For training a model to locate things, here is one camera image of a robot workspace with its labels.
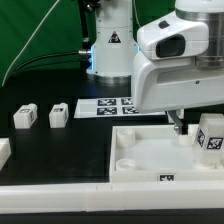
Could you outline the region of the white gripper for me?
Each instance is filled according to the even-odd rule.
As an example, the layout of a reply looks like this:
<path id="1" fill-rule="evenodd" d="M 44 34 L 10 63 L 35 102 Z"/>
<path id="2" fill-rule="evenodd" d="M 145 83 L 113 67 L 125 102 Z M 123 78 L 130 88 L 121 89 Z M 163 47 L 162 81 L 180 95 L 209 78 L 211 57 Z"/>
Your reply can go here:
<path id="1" fill-rule="evenodd" d="M 183 134 L 177 109 L 224 103 L 224 68 L 199 70 L 193 58 L 151 61 L 138 53 L 131 80 L 133 104 L 140 113 L 169 111 L 174 130 Z"/>

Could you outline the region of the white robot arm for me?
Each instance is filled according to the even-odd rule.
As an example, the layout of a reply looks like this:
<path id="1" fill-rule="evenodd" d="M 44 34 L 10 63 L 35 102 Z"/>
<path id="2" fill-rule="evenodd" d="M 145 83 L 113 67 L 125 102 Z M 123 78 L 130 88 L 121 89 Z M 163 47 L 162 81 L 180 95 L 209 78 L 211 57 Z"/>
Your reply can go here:
<path id="1" fill-rule="evenodd" d="M 175 0 L 175 10 L 132 32 L 133 0 L 84 0 L 97 37 L 87 77 L 129 81 L 141 113 L 224 103 L 224 0 Z"/>

